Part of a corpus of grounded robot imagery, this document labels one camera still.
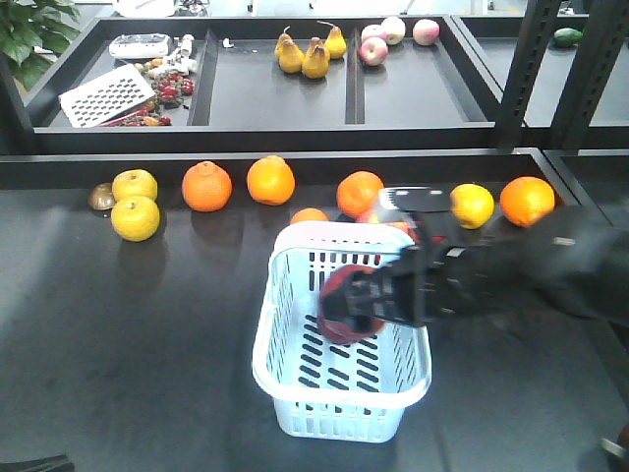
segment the cucumber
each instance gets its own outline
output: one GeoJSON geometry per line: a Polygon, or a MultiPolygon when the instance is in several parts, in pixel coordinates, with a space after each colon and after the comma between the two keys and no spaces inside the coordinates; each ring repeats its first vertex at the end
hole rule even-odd
{"type": "Polygon", "coordinates": [[[572,47],[579,42],[581,36],[583,34],[578,29],[562,28],[554,32],[552,40],[557,47],[572,47]]]}

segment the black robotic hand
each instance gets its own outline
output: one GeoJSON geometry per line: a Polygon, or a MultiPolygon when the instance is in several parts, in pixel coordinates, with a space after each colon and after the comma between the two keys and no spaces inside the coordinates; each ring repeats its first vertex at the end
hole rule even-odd
{"type": "Polygon", "coordinates": [[[320,302],[327,319],[358,331],[365,317],[420,326],[539,307],[629,325],[629,232],[583,207],[560,207],[512,239],[405,248],[320,302]]]}

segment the small white container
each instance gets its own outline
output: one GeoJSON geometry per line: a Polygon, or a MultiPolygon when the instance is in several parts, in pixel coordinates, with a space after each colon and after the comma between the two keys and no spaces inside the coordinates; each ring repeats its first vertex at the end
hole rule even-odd
{"type": "Polygon", "coordinates": [[[427,330],[387,323],[336,345],[316,327],[319,288],[344,265],[378,267],[413,240],[384,224],[305,221],[277,237],[253,354],[259,386],[296,437],[383,443],[430,385],[427,330]]]}

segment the yellow pear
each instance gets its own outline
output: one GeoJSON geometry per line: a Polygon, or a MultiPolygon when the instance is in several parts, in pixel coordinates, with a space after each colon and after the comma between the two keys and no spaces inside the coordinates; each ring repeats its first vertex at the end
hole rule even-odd
{"type": "Polygon", "coordinates": [[[347,42],[345,42],[345,38],[343,37],[343,33],[341,32],[341,28],[337,25],[333,25],[332,23],[327,22],[318,22],[322,25],[328,25],[331,28],[330,33],[327,35],[327,39],[323,44],[328,51],[330,51],[331,59],[340,59],[347,51],[347,42]]]}
{"type": "Polygon", "coordinates": [[[302,70],[304,53],[292,39],[282,42],[279,52],[279,67],[287,74],[295,74],[302,70]]]}
{"type": "Polygon", "coordinates": [[[277,42],[275,43],[275,57],[277,59],[279,59],[279,51],[282,48],[282,43],[286,40],[286,39],[293,39],[286,31],[288,31],[289,27],[286,27],[284,29],[284,31],[279,35],[279,37],[277,38],[277,42]]]}
{"type": "Polygon", "coordinates": [[[307,54],[302,64],[302,72],[309,79],[321,79],[325,77],[330,68],[330,61],[327,58],[324,46],[316,45],[311,54],[307,54]]]}
{"type": "Polygon", "coordinates": [[[309,46],[308,50],[306,51],[306,55],[311,55],[313,54],[313,52],[315,51],[315,47],[316,46],[321,46],[324,50],[323,54],[325,54],[325,57],[327,58],[327,60],[330,60],[330,51],[327,49],[327,47],[325,47],[325,45],[323,44],[323,41],[321,40],[320,37],[317,36],[313,36],[311,38],[311,45],[309,46]]]}

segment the shelf post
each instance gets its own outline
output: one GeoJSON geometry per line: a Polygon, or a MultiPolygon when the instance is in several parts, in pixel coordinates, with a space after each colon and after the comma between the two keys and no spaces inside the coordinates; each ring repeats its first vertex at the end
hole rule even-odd
{"type": "Polygon", "coordinates": [[[529,0],[527,4],[493,128],[494,148],[520,144],[524,115],[560,5],[560,0],[529,0]]]}
{"type": "Polygon", "coordinates": [[[0,154],[35,154],[32,123],[5,55],[0,52],[0,154]]]}
{"type": "Polygon", "coordinates": [[[583,144],[628,32],[629,0],[595,4],[552,118],[551,148],[578,149],[583,144]]]}

